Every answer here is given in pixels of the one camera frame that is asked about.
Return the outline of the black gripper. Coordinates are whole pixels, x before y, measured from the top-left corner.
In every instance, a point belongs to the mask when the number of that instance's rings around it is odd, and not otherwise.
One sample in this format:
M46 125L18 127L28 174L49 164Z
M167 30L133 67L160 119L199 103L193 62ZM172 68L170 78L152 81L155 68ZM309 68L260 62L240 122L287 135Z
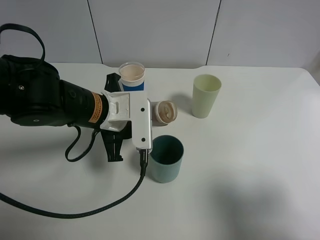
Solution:
M106 75L104 90L108 92L122 92L120 87L121 76L117 73ZM122 162L121 147L123 140L132 137L131 123L129 121L107 121L100 125L101 136L107 154L107 160L111 162Z

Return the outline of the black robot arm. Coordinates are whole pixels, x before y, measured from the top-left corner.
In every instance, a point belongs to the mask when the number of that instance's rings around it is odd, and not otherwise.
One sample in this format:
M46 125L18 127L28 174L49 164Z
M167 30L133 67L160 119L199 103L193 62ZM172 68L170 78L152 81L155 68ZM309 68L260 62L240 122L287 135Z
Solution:
M60 79L51 64L31 57L3 55L0 58L0 113L17 125L27 127L67 125L93 130L87 149L69 162L77 162L92 149L101 134L109 162L121 162L123 140L132 137L131 124L116 133L102 130L110 110L107 98Z

